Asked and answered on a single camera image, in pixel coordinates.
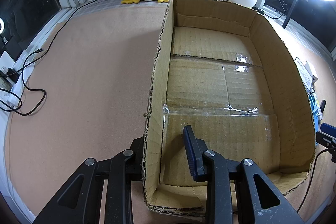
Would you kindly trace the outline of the brown cardboard box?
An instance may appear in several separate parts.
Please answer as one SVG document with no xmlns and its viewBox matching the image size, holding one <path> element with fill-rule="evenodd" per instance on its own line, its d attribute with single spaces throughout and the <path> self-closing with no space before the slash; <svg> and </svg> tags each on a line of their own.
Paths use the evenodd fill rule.
<svg viewBox="0 0 336 224">
<path fill-rule="evenodd" d="M 183 128 L 227 159 L 250 158 L 283 194 L 307 178 L 314 124 L 297 65 L 269 21 L 218 0 L 170 0 L 144 132 L 144 199 L 161 214 L 202 218 Z"/>
</svg>

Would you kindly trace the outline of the white rectangular tin box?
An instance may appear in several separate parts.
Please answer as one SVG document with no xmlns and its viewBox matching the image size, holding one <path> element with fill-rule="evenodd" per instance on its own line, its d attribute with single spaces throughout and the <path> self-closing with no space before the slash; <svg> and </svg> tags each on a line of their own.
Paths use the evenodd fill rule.
<svg viewBox="0 0 336 224">
<path fill-rule="evenodd" d="M 309 62 L 302 62 L 298 57 L 294 60 L 297 69 L 299 71 L 299 75 L 302 79 L 302 82 L 308 92 L 311 91 L 313 84 L 318 81 L 317 72 L 315 71 L 315 67 Z"/>
</svg>

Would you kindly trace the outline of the black light stand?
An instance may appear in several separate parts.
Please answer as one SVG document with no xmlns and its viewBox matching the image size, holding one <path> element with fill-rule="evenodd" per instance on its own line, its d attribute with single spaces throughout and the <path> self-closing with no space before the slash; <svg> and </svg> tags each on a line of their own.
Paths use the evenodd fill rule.
<svg viewBox="0 0 336 224">
<path fill-rule="evenodd" d="M 304 2 L 307 2 L 308 0 L 292 0 L 292 3 L 290 5 L 290 7 L 288 9 L 285 8 L 284 6 L 284 2 L 285 0 L 269 0 L 267 1 L 268 4 L 270 3 L 273 3 L 273 2 L 278 2 L 279 3 L 279 8 L 277 9 L 278 11 L 281 11 L 282 14 L 285 16 L 285 20 L 284 20 L 284 23 L 282 24 L 282 28 L 283 29 L 286 29 L 290 19 L 291 19 L 291 16 L 293 14 L 293 11 L 295 9 L 295 7 L 297 6 L 297 4 L 300 2 L 300 1 L 304 1 Z"/>
</svg>

